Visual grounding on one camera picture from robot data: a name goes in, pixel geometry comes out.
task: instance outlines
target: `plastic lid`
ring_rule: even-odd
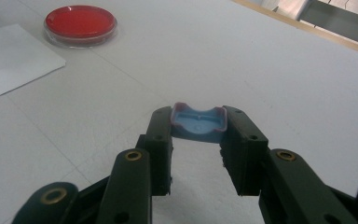
[[[215,107],[206,111],[176,103],[171,113],[172,136],[201,142],[220,143],[227,129],[227,111]]]
[[[46,26],[57,35],[89,38],[115,28],[115,17],[105,9],[90,6],[60,7],[46,16]]]

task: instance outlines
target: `petri dish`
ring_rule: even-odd
[[[117,20],[100,7],[68,6],[51,11],[44,25],[53,44],[86,48],[111,38],[115,34]]]

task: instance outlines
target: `white table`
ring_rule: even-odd
[[[53,9],[103,7],[115,38],[93,49],[49,44]],[[300,154],[328,185],[358,189],[358,52],[228,0],[0,0],[0,27],[18,23],[66,66],[0,97],[0,224],[55,181],[83,189],[110,174],[151,113],[186,102],[244,110],[270,148]],[[218,145],[174,139],[172,195],[154,223],[263,223],[238,197]]]

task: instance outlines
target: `paper sheet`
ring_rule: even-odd
[[[18,24],[0,28],[0,95],[65,66]]]

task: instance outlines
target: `red petri dish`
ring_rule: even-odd
[[[60,7],[45,19],[45,29],[56,43],[91,46],[109,38],[117,26],[107,10],[91,6]]]

